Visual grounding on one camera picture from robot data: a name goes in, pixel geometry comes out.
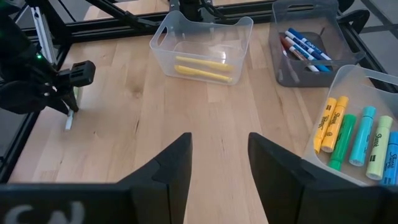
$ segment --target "sharpie highlighter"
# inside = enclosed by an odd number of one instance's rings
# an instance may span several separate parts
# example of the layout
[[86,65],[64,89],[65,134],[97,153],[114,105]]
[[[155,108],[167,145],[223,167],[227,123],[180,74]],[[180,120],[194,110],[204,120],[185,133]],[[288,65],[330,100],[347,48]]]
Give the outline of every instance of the sharpie highlighter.
[[363,166],[365,163],[366,151],[372,131],[373,117],[376,109],[373,106],[363,108],[361,123],[356,133],[353,150],[349,157],[349,163],[354,166]]
[[384,164],[383,178],[380,181],[382,185],[395,185],[397,183],[398,174],[398,132],[393,131],[390,133],[388,140],[388,149],[386,162]]
[[373,140],[373,149],[369,158],[366,177],[372,180],[381,180],[383,178],[384,163],[386,161],[386,152],[392,118],[381,116]]
[[340,131],[337,136],[336,147],[333,153],[331,154],[329,167],[340,171],[341,164],[344,161],[344,158],[347,153],[347,149],[349,146],[349,141],[354,133],[356,117],[352,114],[346,114],[343,118],[343,124],[341,124]]
[[313,139],[313,148],[316,153],[319,153],[321,149],[321,143],[323,138],[325,137],[326,129],[329,126],[331,115],[335,110],[336,102],[336,99],[329,97],[326,103],[325,110],[323,110],[322,118],[318,124],[317,133],[315,133],[315,137]]
[[337,99],[333,116],[330,124],[326,130],[326,136],[323,138],[321,149],[324,152],[333,152],[337,140],[338,131],[340,130],[341,122],[343,121],[344,112],[348,104],[348,97],[341,96]]

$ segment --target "dry erase marker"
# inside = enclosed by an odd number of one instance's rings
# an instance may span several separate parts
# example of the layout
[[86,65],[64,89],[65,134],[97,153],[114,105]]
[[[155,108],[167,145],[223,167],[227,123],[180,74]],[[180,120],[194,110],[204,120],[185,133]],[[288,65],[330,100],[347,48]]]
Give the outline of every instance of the dry erase marker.
[[[317,60],[315,57],[310,55],[307,51],[305,51],[303,48],[298,46],[292,39],[289,37],[285,37],[285,40],[287,40],[288,43],[290,43],[295,49],[297,49],[304,57],[308,60]],[[324,65],[316,65],[315,66],[319,71],[321,72],[330,72],[329,68],[326,68]]]
[[[285,47],[284,47],[284,46],[281,46],[281,47],[282,47],[282,52],[283,52],[284,55],[288,58],[287,52],[286,52],[286,50],[285,50]],[[294,71],[294,69],[292,68],[292,65],[290,64],[289,60],[287,60],[286,63],[287,63],[287,66],[288,66],[288,68],[289,68],[289,70],[290,70],[290,75],[292,76],[294,82],[295,82],[295,83],[299,83],[299,82],[300,82],[299,76],[297,76],[297,73],[296,73],[296,72]]]
[[320,54],[316,53],[314,49],[310,48],[307,44],[304,44],[301,40],[298,40],[298,38],[294,36],[291,32],[286,31],[285,34],[286,36],[290,37],[298,46],[302,47],[304,50],[310,53],[313,57],[318,60],[324,60],[324,58]]
[[311,42],[309,42],[301,33],[297,32],[293,28],[288,29],[289,32],[291,32],[294,36],[298,38],[298,40],[301,40],[305,44],[307,44],[310,48],[312,48],[316,53],[320,54],[324,59],[326,60],[331,60],[329,56],[327,56],[325,53],[323,53],[318,47],[313,45]]
[[[280,41],[282,42],[282,45],[288,49],[290,52],[292,52],[298,59],[300,60],[307,60],[297,49],[295,49],[287,40],[285,40],[283,37],[279,37]],[[319,72],[319,70],[313,66],[309,65],[308,68],[313,71],[313,72]]]

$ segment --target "wooden table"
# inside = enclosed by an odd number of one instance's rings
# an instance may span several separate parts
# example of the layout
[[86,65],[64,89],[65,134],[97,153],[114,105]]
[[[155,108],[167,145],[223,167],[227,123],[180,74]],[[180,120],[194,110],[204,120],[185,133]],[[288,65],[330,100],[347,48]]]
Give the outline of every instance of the wooden table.
[[[166,0],[119,7],[133,14],[169,8]],[[91,7],[86,19],[107,16]],[[117,182],[192,132],[185,223],[267,223],[250,171],[248,134],[302,155],[327,92],[276,83],[268,31],[268,24],[254,26],[234,86],[166,77],[150,50],[152,36],[73,45],[64,67],[91,60],[95,81],[83,89],[71,131],[64,131],[65,115],[41,112],[10,182]]]

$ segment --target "clear plastic bin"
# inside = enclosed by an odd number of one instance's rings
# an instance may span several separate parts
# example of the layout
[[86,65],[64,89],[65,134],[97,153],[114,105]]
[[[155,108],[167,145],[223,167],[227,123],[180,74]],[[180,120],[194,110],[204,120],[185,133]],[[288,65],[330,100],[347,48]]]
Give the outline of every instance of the clear plastic bin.
[[168,76],[234,85],[242,74],[252,27],[249,17],[235,25],[220,25],[192,22],[172,11],[150,47]]
[[[312,8],[289,11],[297,7]],[[352,53],[345,41],[336,17],[338,2],[335,0],[278,0],[272,5],[273,17],[269,32],[269,45],[275,77],[287,87],[329,87],[341,66],[356,65],[364,52]],[[301,61],[288,50],[282,53],[279,36],[293,28],[315,44],[332,60]],[[325,65],[331,72],[312,72],[309,65]]]
[[[350,180],[359,185],[375,185],[378,184],[377,181],[371,180],[366,177],[366,169],[368,167],[369,155],[371,153],[373,139],[377,124],[380,116],[388,115],[394,119],[391,126],[391,131],[398,131],[398,120],[394,116],[398,114],[398,94],[389,93],[383,90],[379,90],[373,86],[369,78],[380,80],[382,82],[391,83],[398,85],[398,77],[392,75],[375,72],[365,68],[357,67],[354,65],[346,65],[341,67],[336,74],[336,78],[331,84],[328,97],[339,98],[340,96],[347,96],[349,102],[345,111],[345,114],[353,114],[356,116],[356,124],[354,128],[354,133],[350,139],[350,145],[347,150],[345,160],[341,165],[341,171],[334,170],[328,167],[328,162],[330,160],[331,153],[325,153],[322,150],[319,154],[315,153],[313,146],[313,139],[317,131],[315,126],[311,137],[308,141],[303,159],[315,164],[322,169],[325,169],[331,173],[334,173],[344,179]],[[322,117],[323,109],[325,104],[321,108],[320,115],[317,119],[316,124]],[[370,135],[368,150],[366,153],[365,164],[362,167],[356,167],[348,162],[349,155],[351,154],[351,149],[355,139],[355,135],[358,131],[358,126],[362,118],[362,109],[365,106],[374,106],[377,111],[374,116],[372,132]]]

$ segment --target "yellow highlighter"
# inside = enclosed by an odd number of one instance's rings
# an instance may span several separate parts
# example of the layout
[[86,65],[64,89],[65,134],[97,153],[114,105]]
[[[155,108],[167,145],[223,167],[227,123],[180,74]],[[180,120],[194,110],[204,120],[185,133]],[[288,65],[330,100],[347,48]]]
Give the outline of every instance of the yellow highlighter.
[[211,73],[211,72],[205,72],[205,71],[202,71],[202,70],[189,68],[189,67],[185,67],[185,66],[181,66],[181,65],[174,65],[174,69],[178,73],[181,73],[183,75],[199,75],[199,76],[203,76],[203,77],[212,78],[212,79],[215,79],[215,80],[224,81],[224,82],[227,82],[227,83],[230,83],[233,80],[232,78],[226,77],[224,75],[214,74],[214,73]]
[[217,69],[217,70],[223,71],[223,72],[230,72],[234,69],[234,67],[232,65],[228,65],[225,63],[212,62],[212,61],[207,61],[207,60],[200,60],[200,59],[180,57],[180,56],[176,56],[175,59],[179,60],[181,62],[191,62],[191,63],[195,63],[195,64],[199,64],[199,65],[204,65],[209,68],[214,68],[214,69]]
[[323,137],[325,137],[326,129],[329,126],[331,115],[335,110],[336,102],[337,102],[336,99],[329,97],[326,103],[326,108],[323,111],[322,119],[318,124],[317,133],[315,134],[315,137],[313,139],[313,148],[316,153],[319,153],[319,151],[321,150],[321,143]]
[[321,149],[324,152],[333,152],[337,140],[338,131],[348,104],[348,97],[341,96],[337,99],[336,108],[330,120],[326,136],[323,138]]

